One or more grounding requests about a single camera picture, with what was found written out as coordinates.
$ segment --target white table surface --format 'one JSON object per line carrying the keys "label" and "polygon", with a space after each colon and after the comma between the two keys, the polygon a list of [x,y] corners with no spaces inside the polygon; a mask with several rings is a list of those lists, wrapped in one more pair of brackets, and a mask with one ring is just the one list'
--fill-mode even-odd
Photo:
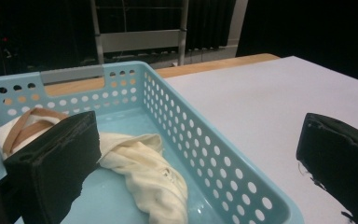
{"label": "white table surface", "polygon": [[295,201],[306,223],[348,223],[346,209],[301,174],[306,113],[358,129],[358,80],[297,57],[166,79]]}

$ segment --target tan strap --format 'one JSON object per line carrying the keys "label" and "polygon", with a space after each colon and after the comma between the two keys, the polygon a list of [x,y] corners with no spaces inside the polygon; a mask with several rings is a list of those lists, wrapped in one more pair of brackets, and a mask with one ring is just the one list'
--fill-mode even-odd
{"label": "tan strap", "polygon": [[14,147],[18,146],[22,141],[27,139],[28,137],[46,129],[48,127],[48,123],[50,126],[53,124],[46,122],[36,122],[34,125],[30,125],[24,129],[24,126],[31,115],[37,115],[41,117],[52,117],[59,120],[66,119],[68,116],[63,113],[59,113],[57,111],[45,109],[45,108],[33,108],[25,112],[13,125],[10,132],[7,135],[7,139],[3,145],[3,150],[7,155],[11,154],[11,151]]}

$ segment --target dark background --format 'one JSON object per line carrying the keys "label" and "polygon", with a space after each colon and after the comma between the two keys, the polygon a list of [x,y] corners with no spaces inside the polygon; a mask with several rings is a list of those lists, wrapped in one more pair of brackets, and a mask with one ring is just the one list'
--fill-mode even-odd
{"label": "dark background", "polygon": [[358,0],[249,0],[237,56],[257,53],[358,78]]}

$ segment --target table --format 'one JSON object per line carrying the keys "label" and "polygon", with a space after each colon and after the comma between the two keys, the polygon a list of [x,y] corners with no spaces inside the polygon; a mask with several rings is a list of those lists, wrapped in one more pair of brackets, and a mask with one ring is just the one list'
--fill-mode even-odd
{"label": "table", "polygon": [[[157,72],[295,201],[306,223],[348,223],[340,214],[345,208],[300,169],[296,144],[307,112],[358,128],[358,80],[271,54]],[[102,86],[103,79],[94,78],[46,90],[59,95]]]}

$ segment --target plastic basket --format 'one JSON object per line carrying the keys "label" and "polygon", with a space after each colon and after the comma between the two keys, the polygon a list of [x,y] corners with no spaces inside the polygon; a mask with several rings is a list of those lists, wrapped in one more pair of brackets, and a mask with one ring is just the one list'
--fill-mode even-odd
{"label": "plastic basket", "polygon": [[[102,79],[98,90],[48,95],[52,82]],[[189,223],[303,223],[298,208],[145,63],[0,77],[0,126],[33,107],[95,110],[103,132],[159,133],[163,156],[188,185]],[[0,178],[6,174],[0,154]],[[63,223],[147,223],[124,177],[98,169]]]}

